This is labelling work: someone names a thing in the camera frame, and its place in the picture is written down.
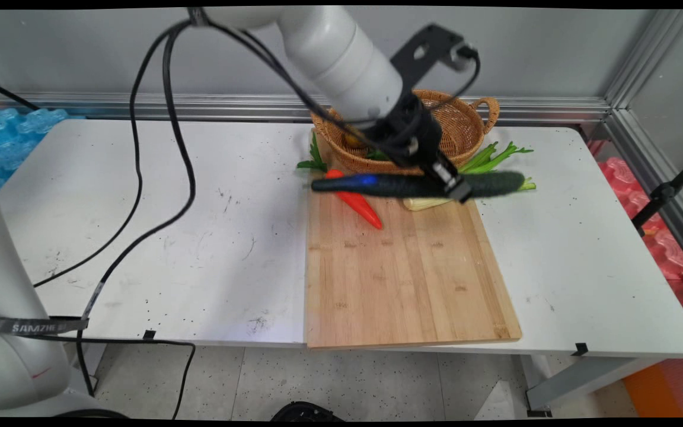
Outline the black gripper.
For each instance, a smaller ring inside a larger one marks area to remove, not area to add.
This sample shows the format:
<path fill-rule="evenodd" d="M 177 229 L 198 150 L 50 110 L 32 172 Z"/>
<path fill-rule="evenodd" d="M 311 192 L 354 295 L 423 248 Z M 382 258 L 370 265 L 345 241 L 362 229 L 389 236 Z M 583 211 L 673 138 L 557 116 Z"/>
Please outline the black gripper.
<path fill-rule="evenodd" d="M 400 168 L 420 167 L 442 181 L 445 197 L 466 202 L 472 188 L 440 151 L 442 128 L 417 95 L 401 95 L 374 125 L 374 148 Z"/>

